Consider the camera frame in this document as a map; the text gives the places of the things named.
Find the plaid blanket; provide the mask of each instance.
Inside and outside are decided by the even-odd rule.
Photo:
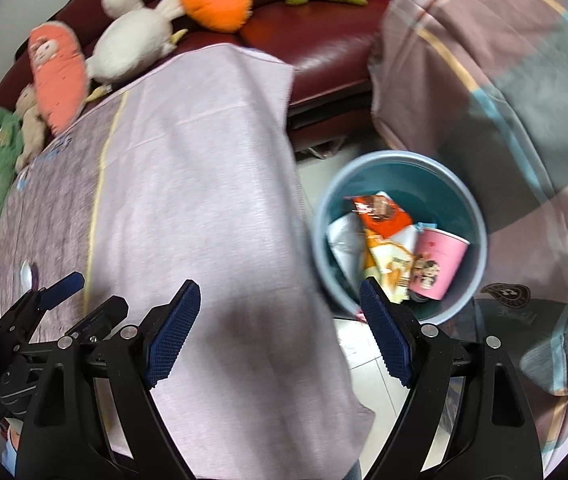
[[[474,193],[489,262],[456,336],[498,336],[548,473],[568,452],[568,0],[399,0],[370,59],[390,145]]]

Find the lavender blanket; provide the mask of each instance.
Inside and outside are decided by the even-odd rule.
[[[381,28],[377,129],[455,171],[490,232],[448,329],[509,350],[548,473],[568,452],[568,0],[399,0]]]
[[[200,478],[341,480],[371,427],[313,277],[285,134],[292,76],[230,45],[176,57],[55,140],[0,224],[0,315],[23,261],[40,286],[86,277],[35,340],[111,295],[138,323],[185,279],[201,286],[201,313],[152,390]],[[113,449],[128,452],[107,391],[100,401]]]

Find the red leather sofa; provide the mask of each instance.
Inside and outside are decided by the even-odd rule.
[[[158,0],[144,0],[153,6]],[[173,55],[215,43],[258,48],[295,66],[289,103],[288,135],[296,150],[371,127],[371,87],[366,60],[388,0],[356,7],[311,1],[299,7],[284,0],[253,0],[253,15],[237,34],[204,30],[188,17],[188,28]],[[67,23],[86,56],[111,20],[100,0],[71,0],[51,19]],[[32,81],[28,56],[20,49],[0,83],[0,106],[13,109],[21,89]]]

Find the blue gripper pad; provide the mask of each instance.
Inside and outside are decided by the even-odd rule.
[[[85,284],[81,272],[71,272],[54,285],[46,288],[41,293],[39,310],[52,310],[66,301],[73,294],[79,292]]]
[[[368,280],[362,282],[359,294],[362,311],[388,373],[398,378],[403,386],[410,387],[413,382],[411,347],[386,309],[384,300]]]
[[[154,388],[158,381],[167,378],[171,373],[181,347],[199,314],[200,304],[199,286],[190,282],[150,344],[145,373],[149,388]]]

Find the trash can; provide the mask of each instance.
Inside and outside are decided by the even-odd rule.
[[[417,153],[385,150],[368,153],[347,164],[329,184],[316,211],[313,257],[326,291],[347,313],[359,311],[357,297],[326,239],[328,226],[352,210],[344,197],[385,191],[414,222],[436,223],[439,229],[465,238],[470,245],[441,301],[413,303],[420,322],[440,324],[471,299],[486,267],[488,238],[480,209],[468,188],[448,168]]]

